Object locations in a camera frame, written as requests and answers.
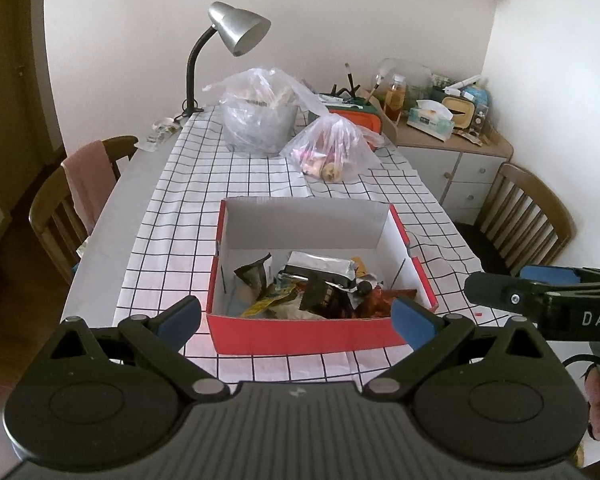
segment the tied plastic bag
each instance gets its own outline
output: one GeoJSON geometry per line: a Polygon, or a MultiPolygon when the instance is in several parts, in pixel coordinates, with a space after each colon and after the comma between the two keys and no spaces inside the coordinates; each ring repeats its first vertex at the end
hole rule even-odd
{"type": "Polygon", "coordinates": [[[328,114],[297,134],[280,155],[305,175],[341,182],[370,168],[382,168],[370,143],[380,147],[384,139],[338,114],[328,114]]]}
{"type": "Polygon", "coordinates": [[[298,106],[329,111],[306,86],[279,68],[251,68],[203,88],[222,89],[224,141],[232,152],[276,156],[293,136],[298,106]]]}

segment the white cabinet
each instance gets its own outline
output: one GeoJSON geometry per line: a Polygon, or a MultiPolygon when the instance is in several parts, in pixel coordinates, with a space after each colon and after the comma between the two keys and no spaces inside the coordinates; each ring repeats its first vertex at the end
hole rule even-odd
{"type": "Polygon", "coordinates": [[[405,156],[432,195],[440,202],[456,168],[460,153],[409,146],[399,146],[398,151],[405,156]]]}
{"type": "Polygon", "coordinates": [[[480,153],[399,146],[453,221],[473,224],[507,159],[480,153]]]}

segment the bottle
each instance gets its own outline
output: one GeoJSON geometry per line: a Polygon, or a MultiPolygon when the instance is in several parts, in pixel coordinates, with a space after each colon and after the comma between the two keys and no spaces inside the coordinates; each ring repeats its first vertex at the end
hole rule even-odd
{"type": "Polygon", "coordinates": [[[400,117],[406,95],[407,78],[400,74],[394,74],[394,80],[384,96],[384,113],[392,121],[397,121],[400,117]]]}

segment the checkered tablecloth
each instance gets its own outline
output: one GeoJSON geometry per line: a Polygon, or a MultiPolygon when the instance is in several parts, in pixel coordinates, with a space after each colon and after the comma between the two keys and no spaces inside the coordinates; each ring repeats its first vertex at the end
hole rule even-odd
{"type": "MultiPolygon", "coordinates": [[[[299,113],[296,132],[306,126],[299,113]]],[[[480,261],[422,183],[389,145],[376,151],[382,170],[344,184],[309,181],[284,158],[230,152],[222,139],[219,109],[194,115],[178,138],[142,220],[120,292],[114,324],[131,314],[155,316],[193,294],[206,305],[216,251],[220,201],[228,196],[331,196],[394,204],[439,301],[438,314],[459,312],[480,325],[503,326],[509,314],[471,307],[462,293],[480,261]]],[[[220,380],[342,381],[360,387],[411,352],[408,346],[304,356],[218,355],[203,314],[184,355],[220,380]]]]}

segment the towel on chair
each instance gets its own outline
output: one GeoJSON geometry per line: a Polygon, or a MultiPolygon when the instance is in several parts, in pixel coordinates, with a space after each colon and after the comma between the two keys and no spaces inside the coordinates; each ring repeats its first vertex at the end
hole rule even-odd
{"type": "Polygon", "coordinates": [[[87,233],[91,234],[116,185],[104,144],[96,140],[81,147],[62,162],[62,167],[74,199],[75,212],[87,233]]]}

